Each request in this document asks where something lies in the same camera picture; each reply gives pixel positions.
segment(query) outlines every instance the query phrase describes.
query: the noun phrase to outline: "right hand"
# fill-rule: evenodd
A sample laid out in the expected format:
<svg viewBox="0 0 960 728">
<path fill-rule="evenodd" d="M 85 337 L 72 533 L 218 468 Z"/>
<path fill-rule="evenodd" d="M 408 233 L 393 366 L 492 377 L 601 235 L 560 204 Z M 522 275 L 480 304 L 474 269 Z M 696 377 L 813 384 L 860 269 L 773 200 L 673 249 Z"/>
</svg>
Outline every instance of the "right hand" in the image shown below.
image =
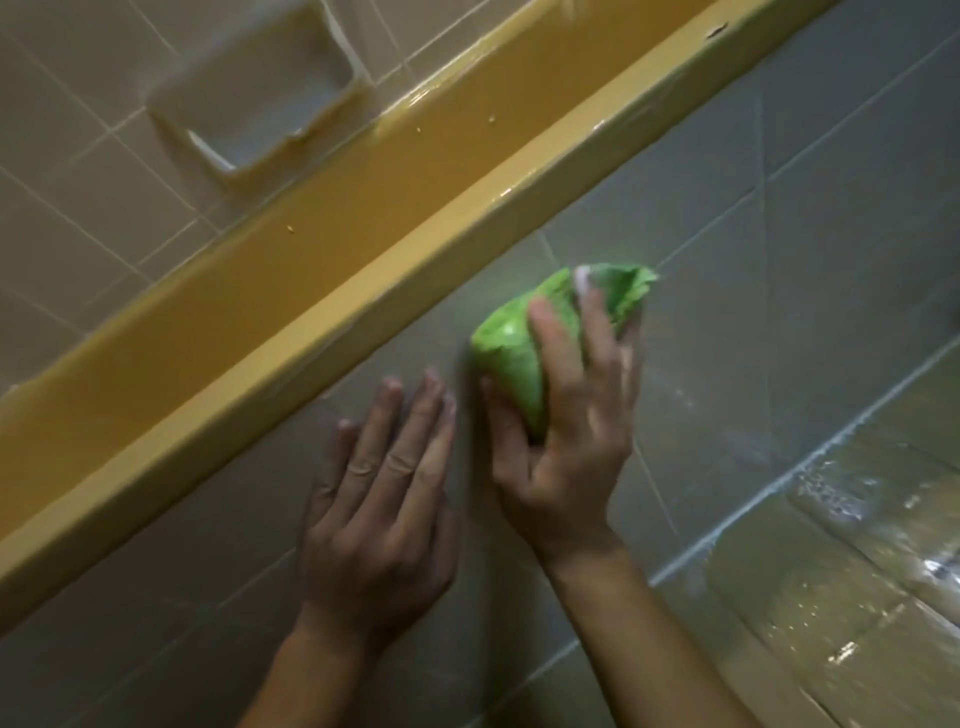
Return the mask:
<svg viewBox="0 0 960 728">
<path fill-rule="evenodd" d="M 492 477 L 508 521 L 548 567 L 571 555 L 617 545 L 607 504 L 633 448 L 639 387 L 638 331 L 618 343 L 601 291 L 581 301 L 588 366 L 550 303 L 530 302 L 540 344 L 549 425 L 543 449 L 528 443 L 519 412 L 483 380 L 492 443 Z"/>
</svg>

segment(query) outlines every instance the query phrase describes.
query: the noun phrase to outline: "soap dish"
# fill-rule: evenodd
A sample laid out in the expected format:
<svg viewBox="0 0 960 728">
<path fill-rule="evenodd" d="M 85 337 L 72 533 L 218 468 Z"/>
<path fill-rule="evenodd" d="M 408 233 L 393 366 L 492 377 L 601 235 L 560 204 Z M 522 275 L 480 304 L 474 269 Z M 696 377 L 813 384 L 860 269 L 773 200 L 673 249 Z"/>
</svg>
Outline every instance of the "soap dish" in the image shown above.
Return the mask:
<svg viewBox="0 0 960 728">
<path fill-rule="evenodd" d="M 304 139 L 369 87 L 327 6 L 284 0 L 185 57 L 146 105 L 218 174 L 234 178 Z"/>
</svg>

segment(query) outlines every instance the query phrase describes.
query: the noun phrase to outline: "tiled floor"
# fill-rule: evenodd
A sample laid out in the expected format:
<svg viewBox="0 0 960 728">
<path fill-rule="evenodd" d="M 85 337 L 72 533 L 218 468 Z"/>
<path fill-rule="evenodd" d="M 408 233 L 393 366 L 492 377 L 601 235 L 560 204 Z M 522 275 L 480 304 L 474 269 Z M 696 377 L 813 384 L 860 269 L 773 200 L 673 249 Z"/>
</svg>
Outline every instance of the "tiled floor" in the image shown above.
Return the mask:
<svg viewBox="0 0 960 728">
<path fill-rule="evenodd" d="M 660 585 L 768 728 L 960 725 L 960 345 Z M 612 725 L 576 647 L 492 719 Z"/>
</svg>

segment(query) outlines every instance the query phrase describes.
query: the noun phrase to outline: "sponge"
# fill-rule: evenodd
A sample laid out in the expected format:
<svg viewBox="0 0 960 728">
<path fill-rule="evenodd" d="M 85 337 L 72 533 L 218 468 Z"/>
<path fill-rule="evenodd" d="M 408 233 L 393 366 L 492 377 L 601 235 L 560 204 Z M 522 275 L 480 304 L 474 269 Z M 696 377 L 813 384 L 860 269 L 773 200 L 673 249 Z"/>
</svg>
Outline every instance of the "sponge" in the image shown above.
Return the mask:
<svg viewBox="0 0 960 728">
<path fill-rule="evenodd" d="M 527 325 L 527 305 L 535 296 L 544 296 L 553 305 L 570 337 L 583 348 L 578 291 L 587 280 L 604 292 L 607 313 L 617 335 L 640 300 L 650 291 L 657 274 L 640 265 L 581 265 L 564 268 L 534 290 L 504 303 L 470 337 L 470 348 L 478 368 L 492 376 L 514 401 L 532 438 L 546 433 L 547 412 L 543 370 L 537 342 Z"/>
</svg>

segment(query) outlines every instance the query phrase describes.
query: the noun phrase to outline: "hand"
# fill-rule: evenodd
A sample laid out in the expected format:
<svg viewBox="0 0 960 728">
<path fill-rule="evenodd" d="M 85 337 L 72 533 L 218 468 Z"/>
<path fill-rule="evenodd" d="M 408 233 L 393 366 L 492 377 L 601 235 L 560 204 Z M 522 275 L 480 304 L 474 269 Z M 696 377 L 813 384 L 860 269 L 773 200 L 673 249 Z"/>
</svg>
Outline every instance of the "hand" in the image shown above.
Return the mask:
<svg viewBox="0 0 960 728">
<path fill-rule="evenodd" d="M 581 301 L 588 366 L 550 303 L 530 302 L 540 344 L 549 424 L 542 450 L 530 447 L 523 421 L 488 378 L 483 381 L 493 450 L 492 477 L 507 519 L 544 566 L 618 543 L 607 503 L 633 447 L 639 385 L 637 326 L 618 344 L 601 291 Z"/>
<path fill-rule="evenodd" d="M 428 371 L 391 445 L 403 404 L 384 380 L 362 431 L 338 427 L 333 477 L 311 498 L 300 547 L 306 596 L 295 632 L 375 657 L 453 581 L 457 519 L 444 496 L 456 406 Z"/>
</svg>

